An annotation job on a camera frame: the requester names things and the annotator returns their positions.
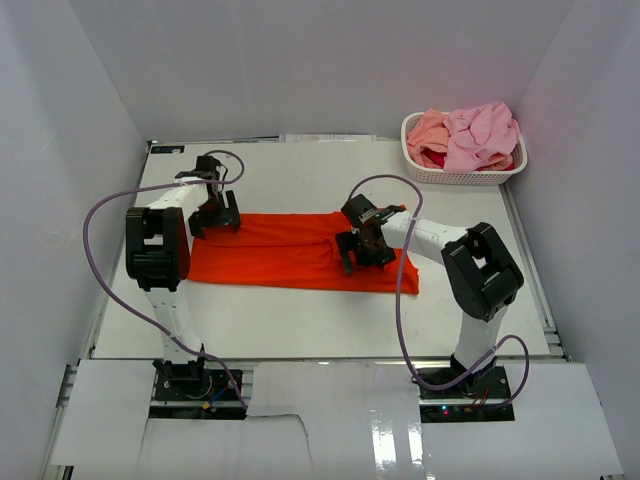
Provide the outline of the orange t shirt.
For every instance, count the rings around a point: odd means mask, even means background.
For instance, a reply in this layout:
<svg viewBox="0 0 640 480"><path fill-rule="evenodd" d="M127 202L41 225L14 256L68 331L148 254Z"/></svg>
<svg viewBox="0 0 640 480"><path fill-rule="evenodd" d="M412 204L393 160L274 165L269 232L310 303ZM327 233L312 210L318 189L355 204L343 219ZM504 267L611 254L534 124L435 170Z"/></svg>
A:
<svg viewBox="0 0 640 480"><path fill-rule="evenodd" d="M211 228L193 241L188 279L193 282L393 293L399 261L344 270L335 235L349 229L339 212L246 213L241 226Z"/></svg>

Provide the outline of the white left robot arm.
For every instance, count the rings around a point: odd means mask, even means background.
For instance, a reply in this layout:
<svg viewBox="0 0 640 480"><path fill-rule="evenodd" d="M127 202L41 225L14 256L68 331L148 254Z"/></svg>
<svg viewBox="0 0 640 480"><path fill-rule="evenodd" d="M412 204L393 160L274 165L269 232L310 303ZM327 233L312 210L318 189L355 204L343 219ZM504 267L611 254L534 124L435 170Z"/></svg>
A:
<svg viewBox="0 0 640 480"><path fill-rule="evenodd" d="M130 208L125 218L126 271L144 292L162 333L163 358L154 367L190 399L203 399L213 389L182 285L191 269L193 241L204 240L210 229L235 233L241 226L235 195L225 189L229 169L222 155L232 153L198 156L195 167L179 172L159 199Z"/></svg>

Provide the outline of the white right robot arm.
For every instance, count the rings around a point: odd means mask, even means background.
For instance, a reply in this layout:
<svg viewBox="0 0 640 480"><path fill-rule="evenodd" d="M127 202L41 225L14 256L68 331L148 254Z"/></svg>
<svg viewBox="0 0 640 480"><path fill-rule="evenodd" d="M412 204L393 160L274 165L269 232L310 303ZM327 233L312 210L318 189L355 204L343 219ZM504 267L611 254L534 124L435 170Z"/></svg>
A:
<svg viewBox="0 0 640 480"><path fill-rule="evenodd" d="M477 397L488 385L486 373L495 365L497 350L509 340L498 337L500 326L524 285L520 268L495 228L485 222L461 228L420 219L400 206L379 208L361 194L348 199L341 213L350 224L348 231L336 235L346 274L365 267L398 267L396 329L413 382L427 391L453 389L463 398ZM429 382L414 367L402 333L402 275L410 253L445 269L462 312L450 358L451 378L441 384Z"/></svg>

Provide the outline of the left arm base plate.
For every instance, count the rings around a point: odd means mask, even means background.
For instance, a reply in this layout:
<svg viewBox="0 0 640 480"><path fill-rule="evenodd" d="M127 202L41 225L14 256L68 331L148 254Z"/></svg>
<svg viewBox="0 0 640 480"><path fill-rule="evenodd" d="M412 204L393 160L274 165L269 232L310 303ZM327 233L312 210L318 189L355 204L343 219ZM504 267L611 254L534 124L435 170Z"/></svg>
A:
<svg viewBox="0 0 640 480"><path fill-rule="evenodd" d="M241 421L246 418L234 387L223 370L204 370L204 380L170 380L156 374L150 419Z"/></svg>

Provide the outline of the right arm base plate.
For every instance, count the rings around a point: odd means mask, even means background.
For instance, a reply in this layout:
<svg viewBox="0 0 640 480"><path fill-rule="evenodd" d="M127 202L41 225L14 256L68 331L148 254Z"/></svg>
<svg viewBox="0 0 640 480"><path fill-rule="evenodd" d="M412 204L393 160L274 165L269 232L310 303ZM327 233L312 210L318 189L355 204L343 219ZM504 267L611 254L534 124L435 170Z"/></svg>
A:
<svg viewBox="0 0 640 480"><path fill-rule="evenodd" d="M511 396L511 385L503 366L472 375L447 390L418 387L423 424L513 422L512 405L502 405Z"/></svg>

